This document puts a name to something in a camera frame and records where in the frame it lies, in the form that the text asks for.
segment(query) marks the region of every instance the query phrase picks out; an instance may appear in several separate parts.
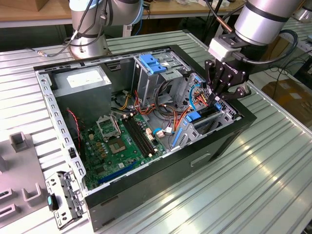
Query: cardboard box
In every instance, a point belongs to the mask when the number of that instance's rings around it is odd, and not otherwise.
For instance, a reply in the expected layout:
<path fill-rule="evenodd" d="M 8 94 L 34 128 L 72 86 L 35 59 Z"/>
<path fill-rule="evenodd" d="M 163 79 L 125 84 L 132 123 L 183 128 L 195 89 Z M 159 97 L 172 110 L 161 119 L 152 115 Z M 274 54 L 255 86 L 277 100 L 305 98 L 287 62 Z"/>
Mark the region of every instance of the cardboard box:
<path fill-rule="evenodd" d="M 276 81 L 270 82 L 262 91 L 272 98 Z M 280 80 L 274 101 L 307 127 L 312 126 L 312 95 L 292 79 Z"/>
<path fill-rule="evenodd" d="M 0 5 L 29 11 L 39 11 L 49 0 L 0 0 Z"/>

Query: yellow wire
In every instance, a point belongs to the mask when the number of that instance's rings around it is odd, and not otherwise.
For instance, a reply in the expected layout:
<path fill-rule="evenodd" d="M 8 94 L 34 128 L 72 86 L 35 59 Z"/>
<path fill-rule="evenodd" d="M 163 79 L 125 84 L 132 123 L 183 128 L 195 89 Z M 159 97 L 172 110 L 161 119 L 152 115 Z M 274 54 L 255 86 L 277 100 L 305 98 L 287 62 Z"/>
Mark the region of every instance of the yellow wire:
<path fill-rule="evenodd" d="M 204 95 L 203 95 L 203 94 L 201 94 L 201 96 L 203 97 L 204 101 L 205 101 L 205 102 L 207 102 L 207 100 L 205 99 Z"/>
<path fill-rule="evenodd" d="M 120 107 L 119 109 L 122 111 L 122 110 L 124 110 L 126 107 L 127 107 L 127 104 L 128 104 L 128 98 L 129 98 L 129 96 L 127 95 L 127 97 L 126 97 L 126 101 L 125 101 L 125 104 L 122 106 L 122 107 Z"/>

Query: chip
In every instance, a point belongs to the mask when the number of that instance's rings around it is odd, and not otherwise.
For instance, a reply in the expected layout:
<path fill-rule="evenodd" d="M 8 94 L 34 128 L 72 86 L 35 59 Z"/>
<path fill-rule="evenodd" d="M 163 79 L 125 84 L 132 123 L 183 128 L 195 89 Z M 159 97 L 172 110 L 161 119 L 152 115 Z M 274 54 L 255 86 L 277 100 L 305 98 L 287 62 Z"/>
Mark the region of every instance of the chip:
<path fill-rule="evenodd" d="M 96 168 L 96 173 L 101 174 L 102 172 L 105 172 L 105 169 L 103 167 Z"/>
<path fill-rule="evenodd" d="M 119 166 L 119 168 L 123 168 L 123 167 L 125 167 L 125 165 L 121 162 L 121 163 L 119 163 L 118 164 L 118 166 Z"/>
<path fill-rule="evenodd" d="M 120 138 L 115 138 L 109 141 L 108 144 L 113 154 L 117 154 L 118 152 L 126 149 L 125 144 Z"/>

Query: red cable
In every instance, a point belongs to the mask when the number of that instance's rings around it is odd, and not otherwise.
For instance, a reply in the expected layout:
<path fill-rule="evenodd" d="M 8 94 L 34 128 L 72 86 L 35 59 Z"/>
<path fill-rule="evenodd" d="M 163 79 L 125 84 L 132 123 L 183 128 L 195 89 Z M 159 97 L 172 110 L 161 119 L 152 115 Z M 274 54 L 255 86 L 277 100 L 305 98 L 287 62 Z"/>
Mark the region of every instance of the red cable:
<path fill-rule="evenodd" d="M 70 110 L 67 110 L 67 111 L 73 116 L 74 121 L 76 122 L 77 133 L 78 133 L 78 148 L 79 148 L 79 151 L 80 151 L 80 136 L 79 136 L 80 130 L 79 130 L 79 126 L 78 126 L 78 121 L 77 121 L 77 118 L 76 118 L 76 116 L 74 115 L 73 112 L 71 112 Z"/>

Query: motherboard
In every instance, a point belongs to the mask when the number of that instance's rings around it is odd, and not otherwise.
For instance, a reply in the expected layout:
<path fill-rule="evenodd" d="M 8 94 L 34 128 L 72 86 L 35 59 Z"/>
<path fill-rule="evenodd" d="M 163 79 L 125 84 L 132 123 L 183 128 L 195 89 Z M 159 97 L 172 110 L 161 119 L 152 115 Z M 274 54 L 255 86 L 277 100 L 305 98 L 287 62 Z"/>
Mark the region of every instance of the motherboard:
<path fill-rule="evenodd" d="M 84 179 L 89 190 L 166 154 L 161 143 L 147 134 L 149 128 L 140 114 L 116 120 L 109 118 L 113 121 L 106 118 L 81 131 L 87 172 Z M 103 134 L 109 133 L 114 134 L 104 139 Z"/>

